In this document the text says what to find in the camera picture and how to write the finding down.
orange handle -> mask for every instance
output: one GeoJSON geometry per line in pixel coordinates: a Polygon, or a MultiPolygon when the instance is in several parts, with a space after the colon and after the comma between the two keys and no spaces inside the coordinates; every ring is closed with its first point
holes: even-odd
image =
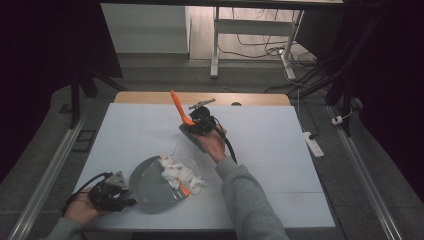
{"type": "Polygon", "coordinates": [[[172,101],[174,101],[174,104],[177,107],[178,112],[180,113],[181,120],[183,120],[183,123],[187,125],[194,125],[194,122],[185,115],[183,107],[181,106],[181,103],[180,103],[180,99],[178,99],[177,94],[174,92],[174,90],[171,90],[171,96],[172,96],[172,101]]]}

gray sleeve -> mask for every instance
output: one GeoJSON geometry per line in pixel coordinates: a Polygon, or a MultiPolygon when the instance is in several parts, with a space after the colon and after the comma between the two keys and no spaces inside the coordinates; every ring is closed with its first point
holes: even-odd
{"type": "Polygon", "coordinates": [[[222,194],[239,240],[289,239],[259,182],[227,157],[216,166],[222,194]]]}
{"type": "Polygon", "coordinates": [[[82,240],[81,229],[81,224],[68,218],[59,218],[49,236],[44,240],[82,240]]]}

metal rail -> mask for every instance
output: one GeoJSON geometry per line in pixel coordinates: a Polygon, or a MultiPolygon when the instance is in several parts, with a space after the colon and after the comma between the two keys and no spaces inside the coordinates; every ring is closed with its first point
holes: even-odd
{"type": "Polygon", "coordinates": [[[56,153],[50,161],[49,166],[44,172],[43,177],[41,178],[25,209],[16,222],[16,225],[8,238],[9,240],[26,239],[28,236],[38,216],[38,213],[43,207],[44,202],[46,201],[50,190],[56,181],[57,176],[59,175],[59,172],[61,171],[62,166],[69,155],[69,152],[71,151],[75,139],[78,137],[78,134],[84,125],[85,120],[87,119],[90,105],[91,103],[88,101],[87,107],[85,108],[85,111],[83,112],[80,120],[76,123],[76,126],[66,132],[62,142],[56,150],[56,153]]]}
{"type": "MultiPolygon", "coordinates": [[[[327,106],[328,113],[331,117],[335,117],[335,114],[330,106],[327,106]]],[[[362,160],[361,155],[356,148],[353,140],[346,135],[343,129],[340,126],[337,126],[337,132],[340,139],[347,151],[350,160],[352,161],[353,167],[356,170],[356,174],[359,177],[359,180],[364,187],[364,190],[368,196],[368,199],[371,202],[374,210],[376,211],[377,217],[380,220],[380,224],[386,233],[387,239],[390,240],[402,240],[402,235],[396,225],[395,220],[393,219],[392,214],[390,213],[389,208],[386,205],[383,197],[378,191],[377,187],[374,184],[374,180],[371,177],[371,174],[368,171],[367,166],[362,160]]]]}

white debris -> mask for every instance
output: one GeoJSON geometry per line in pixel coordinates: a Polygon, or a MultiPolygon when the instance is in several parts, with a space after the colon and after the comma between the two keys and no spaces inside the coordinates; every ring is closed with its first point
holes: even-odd
{"type": "Polygon", "coordinates": [[[182,163],[175,163],[174,160],[165,155],[160,156],[159,162],[164,168],[162,177],[168,181],[171,187],[178,189],[182,184],[190,190],[191,195],[200,193],[205,181],[202,177],[194,175],[193,170],[182,163]]]}

white table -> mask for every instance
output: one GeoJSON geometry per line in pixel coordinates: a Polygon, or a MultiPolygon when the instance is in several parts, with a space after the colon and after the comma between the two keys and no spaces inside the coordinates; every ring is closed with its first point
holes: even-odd
{"type": "MultiPolygon", "coordinates": [[[[219,102],[221,95],[216,96],[219,102]]],[[[245,164],[262,184],[286,228],[335,226],[293,107],[208,105],[208,108],[227,128],[239,164],[245,164]]],[[[222,181],[214,171],[215,163],[180,133],[180,122],[173,104],[110,105],[76,188],[105,171],[122,170],[128,182],[141,161],[159,154],[168,154],[192,168],[205,178],[206,186],[199,195],[167,208],[137,204],[98,218],[89,229],[233,229],[221,195],[222,181]]]]}

